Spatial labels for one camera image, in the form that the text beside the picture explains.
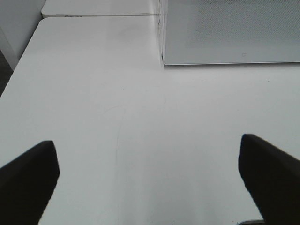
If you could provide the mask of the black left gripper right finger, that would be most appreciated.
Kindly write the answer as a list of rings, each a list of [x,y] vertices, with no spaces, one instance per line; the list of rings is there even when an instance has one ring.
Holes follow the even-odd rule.
[[[244,134],[238,170],[267,225],[300,223],[300,161],[264,139]]]

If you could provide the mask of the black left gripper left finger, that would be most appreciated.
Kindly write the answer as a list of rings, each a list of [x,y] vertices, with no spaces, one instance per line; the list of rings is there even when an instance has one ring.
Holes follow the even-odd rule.
[[[42,141],[0,169],[0,223],[39,223],[60,175],[53,141]]]

